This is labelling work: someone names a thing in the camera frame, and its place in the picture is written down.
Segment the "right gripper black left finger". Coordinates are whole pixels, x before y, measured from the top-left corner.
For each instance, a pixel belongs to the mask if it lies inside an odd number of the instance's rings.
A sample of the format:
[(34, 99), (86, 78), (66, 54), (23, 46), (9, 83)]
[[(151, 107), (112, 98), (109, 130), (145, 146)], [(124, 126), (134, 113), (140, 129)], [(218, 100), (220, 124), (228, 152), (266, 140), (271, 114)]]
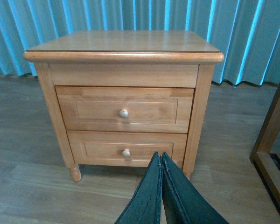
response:
[(162, 177), (161, 158), (155, 152), (132, 199), (115, 223), (159, 224), (161, 221)]

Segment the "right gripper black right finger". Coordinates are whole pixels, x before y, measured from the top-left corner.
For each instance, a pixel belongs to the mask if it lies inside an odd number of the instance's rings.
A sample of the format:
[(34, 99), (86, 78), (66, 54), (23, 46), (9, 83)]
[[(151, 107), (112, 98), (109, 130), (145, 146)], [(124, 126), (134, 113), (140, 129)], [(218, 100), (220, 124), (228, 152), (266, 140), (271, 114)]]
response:
[(167, 153), (163, 167), (162, 199), (168, 224), (228, 223), (198, 192)]

